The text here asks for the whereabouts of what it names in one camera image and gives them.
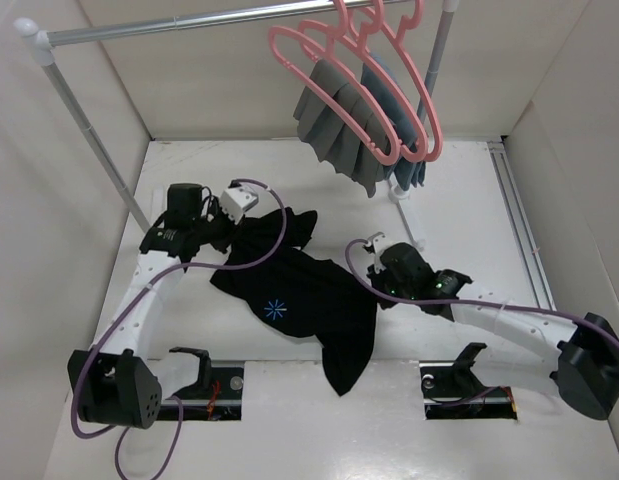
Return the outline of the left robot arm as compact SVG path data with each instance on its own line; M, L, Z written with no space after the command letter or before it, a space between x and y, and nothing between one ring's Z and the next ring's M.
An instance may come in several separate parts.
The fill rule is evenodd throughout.
M209 354L173 347L149 363L151 339L166 300L201 246L225 251L257 194L232 182L221 195L199 184L176 183L166 209L146 232L131 283L109 327L87 350L72 353L72 422L149 428L164 400L176 393L205 394L212 384Z

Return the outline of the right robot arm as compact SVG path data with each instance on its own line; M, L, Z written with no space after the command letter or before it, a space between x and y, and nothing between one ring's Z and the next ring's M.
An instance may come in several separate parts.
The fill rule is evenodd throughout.
M453 360L425 368L421 385L437 407L457 408L498 387L560 398L593 420L610 417L619 400L619 337L602 316L575 316L515 305L463 273L433 270L420 252L378 233L363 243L372 255L362 284L384 308L410 305L424 314L486 331L516 345L520 360L483 360L485 343L468 343Z

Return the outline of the black t shirt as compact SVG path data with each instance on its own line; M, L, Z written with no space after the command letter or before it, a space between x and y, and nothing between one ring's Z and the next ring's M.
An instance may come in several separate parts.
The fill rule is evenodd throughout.
M245 270L217 270L210 283L245 301L269 327L294 338L316 338L326 379L343 396L371 359L378 303L344 268L304 252L318 213L296 214L287 207L246 219L227 263L242 265L264 256L277 240L283 219L287 220L284 239L267 261Z

